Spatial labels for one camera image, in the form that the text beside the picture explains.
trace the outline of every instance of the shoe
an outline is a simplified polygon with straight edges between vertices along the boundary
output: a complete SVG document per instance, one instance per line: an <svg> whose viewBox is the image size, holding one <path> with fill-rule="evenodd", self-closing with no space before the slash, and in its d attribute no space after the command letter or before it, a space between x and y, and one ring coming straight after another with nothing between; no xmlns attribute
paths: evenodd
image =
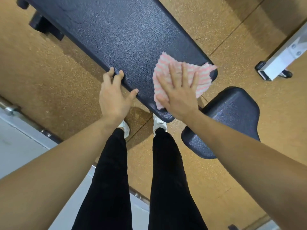
<svg viewBox="0 0 307 230"><path fill-rule="evenodd" d="M118 127L124 128L124 139L126 139L130 134L130 128L128 124L125 122L125 120L123 120Z"/></svg>
<svg viewBox="0 0 307 230"><path fill-rule="evenodd" d="M155 114L153 114L154 116L154 120L153 120L153 134L154 136L156 135L156 130L158 128L163 128L166 132L167 132L167 125L166 122L162 121L161 119L158 118L158 116L156 116Z"/></svg>

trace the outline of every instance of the striped rag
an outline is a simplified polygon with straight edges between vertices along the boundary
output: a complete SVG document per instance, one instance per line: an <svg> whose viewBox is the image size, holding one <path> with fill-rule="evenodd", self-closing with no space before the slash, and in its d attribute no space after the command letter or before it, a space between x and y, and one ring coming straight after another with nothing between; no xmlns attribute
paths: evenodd
<svg viewBox="0 0 307 230"><path fill-rule="evenodd" d="M167 55L165 52L162 53L160 56L158 63L156 67L154 68L154 74L153 74L153 83L154 83L154 100L156 102L158 110L161 110L164 108L162 104L156 99L156 96L159 94L162 97L166 98L168 100L167 94L161 87L157 75L162 74L165 76L165 80L167 83L172 85L172 78L169 73L169 64L172 63L175 67L176 74L178 79L182 80L182 71L181 71L181 64L182 62L176 61L173 57L170 55ZM199 73L199 81L196 89L196 98L201 96L209 86L211 85L212 79L210 78L210 72L217 69L215 65L210 65L209 63L205 63L202 66L194 65L194 64L187 64L187 70L188 70L188 80L189 84L191 85L193 82L194 73L197 71Z"/></svg>

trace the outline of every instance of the textured black upholstery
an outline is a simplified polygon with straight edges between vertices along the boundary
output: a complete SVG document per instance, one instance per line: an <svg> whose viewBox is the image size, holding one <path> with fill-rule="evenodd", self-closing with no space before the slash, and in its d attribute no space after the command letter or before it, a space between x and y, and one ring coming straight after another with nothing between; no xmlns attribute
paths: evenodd
<svg viewBox="0 0 307 230"><path fill-rule="evenodd" d="M214 120L260 141L257 132L259 107L244 89L238 87L224 89L202 109L202 112ZM189 127L182 131L181 139L201 158L216 158L208 146Z"/></svg>
<svg viewBox="0 0 307 230"><path fill-rule="evenodd" d="M24 0L70 38L103 69L123 69L123 85L139 89L138 99L166 122L173 116L158 111L152 74L163 51L191 64L212 62L159 0ZM217 70L211 72L214 80Z"/></svg>

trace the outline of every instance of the hand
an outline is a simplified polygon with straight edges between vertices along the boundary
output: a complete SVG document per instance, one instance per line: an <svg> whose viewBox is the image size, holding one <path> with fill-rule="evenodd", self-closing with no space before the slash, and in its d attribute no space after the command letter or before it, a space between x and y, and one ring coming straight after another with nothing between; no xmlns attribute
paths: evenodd
<svg viewBox="0 0 307 230"><path fill-rule="evenodd" d="M172 83L166 82L163 76L158 75L157 79L161 87L166 92L169 100L157 95L157 100L170 112L176 119L186 122L187 118L195 111L198 111L196 99L196 88L198 84L198 73L194 74L192 85L189 85L188 71L186 63L182 63L182 82L176 77L176 71L172 64L169 65Z"/></svg>
<svg viewBox="0 0 307 230"><path fill-rule="evenodd" d="M123 70L114 76L113 83L111 78L114 74L114 68L103 75L103 83L99 94L99 104L102 117L107 119L112 126L117 127L128 114L133 99L138 94L138 89L131 91L127 98L124 98L120 90L121 81L124 77Z"/></svg>

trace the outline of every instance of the pink and white striped cloth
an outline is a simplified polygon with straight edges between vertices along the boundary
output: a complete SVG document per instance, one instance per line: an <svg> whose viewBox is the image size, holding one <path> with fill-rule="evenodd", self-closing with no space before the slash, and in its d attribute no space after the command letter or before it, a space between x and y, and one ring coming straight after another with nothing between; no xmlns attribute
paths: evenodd
<svg viewBox="0 0 307 230"><path fill-rule="evenodd" d="M154 83L154 100L156 102L158 110L161 110L164 108L162 104L156 99L156 96L159 94L162 97L168 99L167 94L161 87L157 75L162 74L165 76L165 80L167 83L172 84L172 78L169 73L169 64L173 64L176 70L176 74L178 76L178 79L181 81L182 79L182 72L181 72L181 64L182 62L176 61L173 57L166 54L165 52L162 53L160 56L158 63L156 67L154 68L154 74L153 74L153 83ZM199 81L196 89L196 98L201 96L209 86L211 85L212 79L210 78L210 72L217 69L215 65L210 65L209 63L205 63L202 66L194 65L194 64L187 64L187 70L188 70L188 80L189 84L192 84L194 73L196 71L199 72Z"/></svg>

